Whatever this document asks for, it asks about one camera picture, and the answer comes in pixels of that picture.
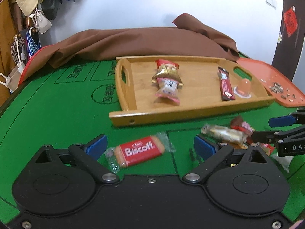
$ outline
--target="orange plate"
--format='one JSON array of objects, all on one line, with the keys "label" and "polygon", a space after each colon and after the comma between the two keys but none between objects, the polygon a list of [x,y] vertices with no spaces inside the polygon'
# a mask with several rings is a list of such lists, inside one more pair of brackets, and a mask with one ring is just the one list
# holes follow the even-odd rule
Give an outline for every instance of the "orange plate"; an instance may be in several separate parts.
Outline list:
[{"label": "orange plate", "polygon": [[[270,64],[259,60],[246,58],[240,58],[237,63],[248,71],[250,71],[258,80],[260,80],[262,85],[266,88],[267,92],[274,96],[276,101],[282,106],[305,106],[305,95],[303,94],[303,92],[300,91],[287,77],[285,77],[282,73],[280,73]],[[269,86],[273,86],[274,82],[279,83],[283,87],[284,92],[282,94],[274,93],[270,90]]]}]

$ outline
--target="candy wrapper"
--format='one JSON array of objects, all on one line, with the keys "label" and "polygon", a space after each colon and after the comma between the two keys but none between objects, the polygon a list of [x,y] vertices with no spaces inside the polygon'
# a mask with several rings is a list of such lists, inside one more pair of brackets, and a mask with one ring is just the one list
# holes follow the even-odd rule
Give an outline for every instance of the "candy wrapper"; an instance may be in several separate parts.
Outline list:
[{"label": "candy wrapper", "polygon": [[117,173],[120,168],[148,161],[165,152],[175,152],[175,148],[166,133],[160,132],[115,148],[108,148],[104,154],[113,172]]},{"label": "candy wrapper", "polygon": [[235,144],[230,142],[230,145],[233,146],[234,149],[248,149],[248,146],[246,144],[243,145],[239,145],[239,144]]},{"label": "candy wrapper", "polygon": [[235,100],[235,95],[229,79],[229,73],[224,68],[218,67],[220,92],[222,94],[222,101]]},{"label": "candy wrapper", "polygon": [[179,82],[168,78],[157,78],[157,82],[159,84],[159,90],[155,95],[158,97],[168,98],[179,105],[180,100],[177,95],[177,85]]},{"label": "candy wrapper", "polygon": [[243,132],[224,126],[206,124],[201,129],[201,132],[215,139],[221,139],[238,145],[243,145],[247,140],[247,135]]},{"label": "candy wrapper", "polygon": [[[254,143],[251,138],[251,135],[255,131],[255,129],[253,127],[251,127],[251,125],[248,122],[244,121],[240,115],[237,116],[236,118],[234,118],[233,120],[231,120],[230,128],[239,130],[239,131],[242,131],[243,133],[245,133],[247,135],[248,144]],[[260,147],[266,152],[266,154],[268,156],[270,156],[271,153],[274,151],[274,147],[271,144],[268,144],[268,143],[265,143],[265,144],[257,143],[257,144],[260,145]]]},{"label": "candy wrapper", "polygon": [[177,63],[167,61],[164,59],[156,60],[157,73],[152,77],[152,82],[156,83],[157,78],[168,78],[178,81],[179,86],[183,86],[181,78],[178,74],[179,65]]}]

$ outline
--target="brown coat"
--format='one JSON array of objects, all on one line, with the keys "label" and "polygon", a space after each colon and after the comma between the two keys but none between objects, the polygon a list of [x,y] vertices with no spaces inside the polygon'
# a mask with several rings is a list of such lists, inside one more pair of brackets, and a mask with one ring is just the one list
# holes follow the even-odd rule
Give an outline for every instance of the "brown coat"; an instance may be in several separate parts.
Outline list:
[{"label": "brown coat", "polygon": [[[0,3],[0,72],[7,76],[15,67],[11,55],[11,43],[16,35],[13,18],[10,11],[10,0]],[[0,76],[0,81],[5,83],[5,79]],[[10,95],[10,90],[0,85],[0,106]]]},{"label": "brown coat", "polygon": [[54,68],[74,56],[110,60],[120,56],[188,55],[239,59],[236,43],[189,14],[178,16],[177,27],[86,30],[41,49],[26,65],[19,83],[47,62]]}]

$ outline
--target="silver candy wrapper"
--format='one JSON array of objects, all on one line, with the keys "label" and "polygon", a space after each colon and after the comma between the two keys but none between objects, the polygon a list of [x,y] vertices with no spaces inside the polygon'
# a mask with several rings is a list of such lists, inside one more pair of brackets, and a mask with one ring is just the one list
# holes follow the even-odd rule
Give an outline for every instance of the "silver candy wrapper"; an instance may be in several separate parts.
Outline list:
[{"label": "silver candy wrapper", "polygon": [[239,145],[243,145],[247,140],[247,135],[243,132],[224,126],[206,124],[201,129],[201,132],[215,139],[221,139],[226,142],[231,142]]}]

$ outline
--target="green table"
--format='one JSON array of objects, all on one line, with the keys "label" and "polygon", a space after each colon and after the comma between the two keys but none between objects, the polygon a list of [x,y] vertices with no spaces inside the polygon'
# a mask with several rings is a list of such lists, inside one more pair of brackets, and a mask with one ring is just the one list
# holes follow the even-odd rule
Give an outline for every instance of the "green table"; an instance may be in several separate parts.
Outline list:
[{"label": "green table", "polygon": [[[238,114],[227,114],[192,121],[115,128],[108,113],[120,110],[114,85],[115,61],[85,62],[73,59],[56,70],[45,67],[35,78],[15,92],[0,113],[0,219],[10,221],[19,211],[12,197],[12,183],[43,144],[67,148],[73,143],[87,143],[103,133],[108,146],[167,131],[176,147],[174,154],[164,154],[148,162],[119,172],[124,174],[179,174],[197,166],[189,150],[194,137],[205,123],[228,126]],[[273,103],[270,107],[240,113],[257,130],[269,130],[268,119],[287,115],[295,109]],[[104,156],[99,159],[107,166]],[[294,220],[304,209],[305,156],[296,156],[290,172],[283,171],[291,186],[284,214]]]}]

